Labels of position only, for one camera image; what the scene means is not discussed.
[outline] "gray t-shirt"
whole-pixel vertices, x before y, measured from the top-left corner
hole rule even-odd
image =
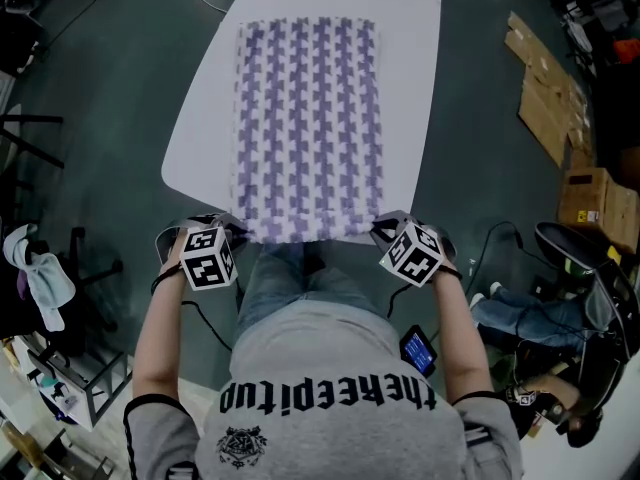
[[[125,412],[139,479],[519,479],[520,442],[490,393],[452,407],[360,309],[301,300],[245,332],[198,436],[162,395]]]

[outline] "black device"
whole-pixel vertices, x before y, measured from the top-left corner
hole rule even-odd
[[[403,361],[413,365],[425,378],[436,370],[438,354],[419,325],[411,327],[400,340],[400,356]]]

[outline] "blue jeans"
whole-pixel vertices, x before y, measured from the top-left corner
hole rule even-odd
[[[504,287],[498,288],[493,298],[478,302],[471,312],[473,320],[486,327],[515,335],[517,326],[517,335],[524,340],[570,347],[578,354],[582,353],[584,339],[591,335],[591,331],[582,331],[582,314],[582,299],[543,303]]]
[[[238,315],[236,340],[249,327],[297,300],[353,306],[378,314],[355,283],[335,268],[303,274],[304,244],[265,244]]]

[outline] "purple and white towel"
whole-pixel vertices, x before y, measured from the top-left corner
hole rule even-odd
[[[376,43],[361,19],[241,26],[231,211],[254,241],[371,229],[382,207]]]

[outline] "concrete floor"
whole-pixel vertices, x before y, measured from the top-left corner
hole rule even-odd
[[[90,1],[49,0],[39,15],[49,39]],[[210,1],[225,8],[233,2]],[[524,66],[503,44],[511,10],[577,76],[564,58],[567,44],[547,0],[442,1],[431,119],[412,213],[449,231],[465,273],[469,258],[479,257],[487,230],[501,220],[513,221],[536,251],[533,226],[554,219],[558,200],[561,172],[517,116]],[[20,159],[21,169],[36,180],[25,206],[31,214],[23,217],[42,218],[42,236],[54,251],[67,250],[72,226],[86,227],[81,260],[87,272],[108,266],[115,256],[122,259],[125,272],[92,291],[118,323],[110,340],[129,353],[159,268],[156,233],[177,216],[209,210],[165,186],[160,166],[221,18],[197,0],[99,0],[19,79],[12,95],[25,113],[66,119],[59,134],[40,126],[27,134],[66,167]],[[549,273],[519,253],[511,236],[508,228],[494,236],[478,287],[499,279],[528,290],[535,273]],[[243,285],[258,250],[249,247],[237,258]],[[323,254],[386,312],[402,283],[377,266],[377,250],[328,242]],[[189,298],[231,339],[232,290]],[[403,293],[395,307],[391,320],[401,334],[414,323],[428,336],[436,331],[430,288]],[[185,309],[183,322],[181,375],[220,388],[229,377],[228,352],[193,310]],[[441,378],[434,382],[438,388]]]

